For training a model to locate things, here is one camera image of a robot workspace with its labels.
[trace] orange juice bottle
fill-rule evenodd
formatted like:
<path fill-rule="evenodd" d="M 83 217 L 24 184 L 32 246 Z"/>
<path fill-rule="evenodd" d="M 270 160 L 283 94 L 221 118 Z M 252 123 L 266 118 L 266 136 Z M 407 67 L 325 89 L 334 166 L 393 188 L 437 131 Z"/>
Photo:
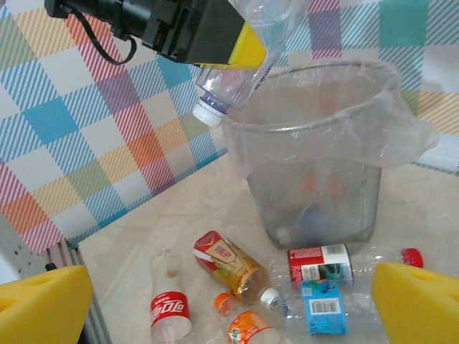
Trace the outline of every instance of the orange juice bottle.
<path fill-rule="evenodd" d="M 223 331 L 231 344 L 282 344 L 282 335 L 256 312 L 241 307 L 226 292 L 215 299 Z"/>

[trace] blue label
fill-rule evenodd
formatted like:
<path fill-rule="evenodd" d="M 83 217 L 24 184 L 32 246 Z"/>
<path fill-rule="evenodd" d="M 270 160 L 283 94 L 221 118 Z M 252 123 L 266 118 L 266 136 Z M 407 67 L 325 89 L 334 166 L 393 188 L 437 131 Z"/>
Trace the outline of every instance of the blue label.
<path fill-rule="evenodd" d="M 346 313 L 337 281 L 303 282 L 304 299 L 311 335 L 345 335 Z"/>

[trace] bottle label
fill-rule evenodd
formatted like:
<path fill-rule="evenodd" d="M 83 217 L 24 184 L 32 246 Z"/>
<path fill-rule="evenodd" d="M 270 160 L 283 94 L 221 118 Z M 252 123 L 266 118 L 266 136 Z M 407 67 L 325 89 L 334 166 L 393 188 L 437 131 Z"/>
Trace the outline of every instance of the bottle label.
<path fill-rule="evenodd" d="M 254 87 L 252 88 L 252 90 L 250 91 L 249 93 L 249 99 L 253 96 L 253 94 L 255 93 L 256 90 L 258 90 L 258 88 L 261 86 L 261 84 L 263 83 L 263 81 L 265 81 L 266 77 L 268 76 L 268 74 L 270 73 L 271 69 L 274 67 L 275 63 L 277 62 L 277 59 L 274 60 L 269 66 L 268 68 L 265 70 L 265 72 L 261 75 L 261 78 L 257 81 L 257 83 L 254 85 Z"/>
<path fill-rule="evenodd" d="M 248 310 L 240 314 L 228 329 L 231 344 L 248 344 L 257 333 L 271 328 L 257 313 Z"/>
<path fill-rule="evenodd" d="M 303 282 L 306 321 L 311 335 L 345 335 L 346 313 L 337 281 Z"/>
<path fill-rule="evenodd" d="M 165 317 L 190 318 L 188 300 L 183 292 L 163 292 L 151 301 L 151 326 Z"/>
<path fill-rule="evenodd" d="M 231 293 L 240 297 L 238 290 L 256 271 L 263 269 L 252 257 L 216 231 L 207 232 L 194 245 L 194 256 L 215 277 L 225 283 Z"/>
<path fill-rule="evenodd" d="M 330 245 L 288 251 L 292 282 L 352 280 L 346 245 Z"/>

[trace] white bottle cap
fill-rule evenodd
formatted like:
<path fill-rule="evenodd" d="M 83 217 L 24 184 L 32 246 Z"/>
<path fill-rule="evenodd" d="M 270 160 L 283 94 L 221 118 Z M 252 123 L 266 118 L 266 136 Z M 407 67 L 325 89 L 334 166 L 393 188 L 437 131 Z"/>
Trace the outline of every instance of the white bottle cap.
<path fill-rule="evenodd" d="M 223 117 L 226 114 L 214 109 L 199 98 L 198 103 L 194 106 L 193 115 L 209 127 L 218 128 L 222 124 Z"/>
<path fill-rule="evenodd" d="M 268 288 L 261 295 L 260 301 L 269 310 L 273 310 L 280 305 L 280 294 L 276 289 Z"/>

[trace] black cable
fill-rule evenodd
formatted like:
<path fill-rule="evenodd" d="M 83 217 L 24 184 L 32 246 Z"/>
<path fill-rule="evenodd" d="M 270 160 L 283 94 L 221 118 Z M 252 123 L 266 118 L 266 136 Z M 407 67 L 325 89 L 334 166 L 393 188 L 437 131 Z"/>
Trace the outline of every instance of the black cable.
<path fill-rule="evenodd" d="M 128 56 L 123 61 L 116 61 L 102 48 L 98 41 L 98 38 L 95 36 L 94 31 L 91 28 L 91 25 L 87 22 L 85 16 L 83 16 L 80 11 L 72 11 L 72 14 L 74 14 L 78 21 L 83 25 L 87 36 L 91 39 L 91 42 L 94 45 L 94 48 L 99 52 L 99 54 L 102 55 L 102 57 L 106 61 L 108 61 L 112 65 L 120 66 L 124 65 L 126 62 L 129 62 L 133 58 L 134 54 L 137 51 L 137 43 L 134 38 L 132 38 L 131 36 L 128 37 L 128 39 L 131 41 L 131 50 Z"/>

